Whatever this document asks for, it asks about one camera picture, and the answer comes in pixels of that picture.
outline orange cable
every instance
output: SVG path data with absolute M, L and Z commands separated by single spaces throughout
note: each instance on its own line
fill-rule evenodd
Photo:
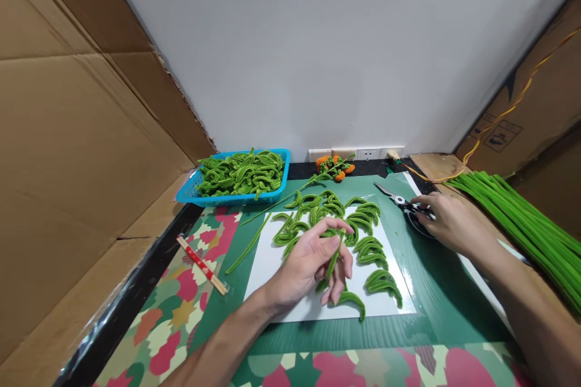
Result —
M 490 130 L 494 125 L 496 125 L 497 123 L 499 123 L 506 115 L 508 115 L 510 112 L 512 112 L 516 106 L 522 101 L 523 97 L 525 96 L 525 94 L 527 93 L 528 89 L 531 87 L 531 84 L 533 82 L 533 77 L 534 75 L 538 72 L 539 68 L 541 68 L 542 65 L 544 65 L 552 56 L 553 54 L 560 49 L 562 46 L 564 46 L 567 42 L 569 42 L 571 40 L 571 38 L 573 36 L 575 36 L 575 34 L 577 32 L 579 32 L 581 30 L 581 27 L 577 27 L 574 31 L 572 31 L 569 35 L 567 35 L 565 38 L 563 38 L 561 40 L 561 42 L 559 42 L 559 44 L 553 48 L 539 63 L 537 63 L 537 65 L 534 67 L 533 72 L 531 72 L 531 74 L 528 76 L 528 80 L 525 84 L 525 86 L 523 86 L 522 91 L 519 94 L 519 97 L 514 101 L 513 105 L 510 106 L 510 108 L 508 108 L 505 112 L 503 112 L 502 114 L 498 115 L 494 121 L 492 121 L 490 123 L 490 125 L 488 127 L 486 127 L 485 129 L 483 129 L 480 134 L 478 135 L 478 137 L 476 138 L 476 144 L 472 147 L 472 149 L 470 151 L 468 151 L 465 155 L 464 158 L 462 159 L 462 166 L 460 171 L 457 174 L 451 175 L 449 177 L 442 177 L 442 178 L 437 178 L 435 180 L 432 180 L 430 178 L 427 178 L 423 175 L 421 175 L 418 171 L 416 171 L 415 169 L 413 169 L 410 166 L 407 166 L 405 163 L 402 163 L 407 169 L 409 169 L 410 171 L 412 171 L 414 174 L 416 174 L 418 177 L 422 178 L 425 181 L 429 181 L 431 183 L 443 183 L 446 180 L 451 180 L 452 178 L 456 178 L 458 177 L 461 173 L 463 173 L 468 165 L 468 160 L 470 159 L 470 157 L 474 154 L 474 152 L 476 151 L 476 149 L 478 148 L 478 146 L 480 145 L 481 141 L 482 141 L 482 137 L 484 136 L 484 134 Z

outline hand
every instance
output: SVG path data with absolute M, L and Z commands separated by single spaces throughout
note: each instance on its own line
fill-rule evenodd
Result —
M 456 198 L 432 192 L 412 199 L 411 203 L 430 206 L 436 220 L 416 213 L 418 221 L 443 245 L 457 253 L 478 259 L 500 246 L 494 235 Z
M 280 269 L 264 285 L 267 299 L 277 313 L 292 308 L 326 274 L 329 260 L 340 242 L 339 236 L 321 237 L 328 228 L 345 229 L 347 233 L 353 233 L 353 229 L 344 221 L 323 218 L 301 236 Z M 345 289 L 345 277 L 351 278 L 352 273 L 353 257 L 342 243 L 329 288 L 321 297 L 321 304 L 328 303 L 329 298 L 337 303 Z

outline chopsticks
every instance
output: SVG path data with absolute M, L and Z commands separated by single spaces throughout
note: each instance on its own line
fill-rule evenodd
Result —
M 220 292 L 220 294 L 224 296 L 228 290 L 222 281 L 220 281 L 218 277 L 214 275 L 214 272 L 210 270 L 210 268 L 202 261 L 198 254 L 196 254 L 195 251 L 189 247 L 188 243 L 183 239 L 183 237 L 178 236 L 176 240 L 182 246 L 184 251 L 188 253 L 188 256 L 194 261 L 194 263 L 200 267 L 206 278 L 208 278 L 210 282 L 214 284 L 214 287 Z

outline blue plastic basket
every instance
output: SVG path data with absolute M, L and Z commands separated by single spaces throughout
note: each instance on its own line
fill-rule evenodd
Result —
M 176 195 L 176 200 L 180 203 L 194 203 L 200 207 L 217 207 L 217 206 L 236 206 L 238 204 L 258 204 L 258 203 L 276 203 L 283 196 L 284 188 L 286 187 L 286 179 L 289 176 L 289 163 L 291 162 L 291 152 L 284 148 L 271 149 L 270 151 L 279 154 L 284 162 L 284 174 L 280 187 L 274 192 L 261 193 L 256 201 L 255 195 L 249 193 L 246 195 L 228 195 L 226 197 L 202 197 L 196 188 L 204 181 L 202 172 L 199 170 L 203 168 L 200 166 L 198 170 L 190 177 L 190 179 L 183 185 Z M 229 155 L 236 153 L 248 153 L 247 151 L 235 151 L 230 153 L 214 154 L 214 158 L 226 158 Z

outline electrical outlet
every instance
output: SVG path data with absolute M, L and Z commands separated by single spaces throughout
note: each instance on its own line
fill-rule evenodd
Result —
M 359 148 L 357 150 L 357 160 L 372 160 L 379 158 L 381 148 Z
M 405 149 L 405 147 L 402 147 L 402 146 L 384 147 L 379 152 L 379 158 L 381 158 L 381 159 L 388 158 L 389 157 L 388 156 L 388 153 L 390 151 L 395 151 L 400 157 L 403 157 L 403 155 L 404 155 L 404 149 Z
M 331 155 L 331 148 L 310 149 L 309 162 L 316 162 L 319 157 Z
M 331 148 L 331 155 L 337 155 L 342 159 L 345 159 L 352 154 L 357 155 L 357 148 Z

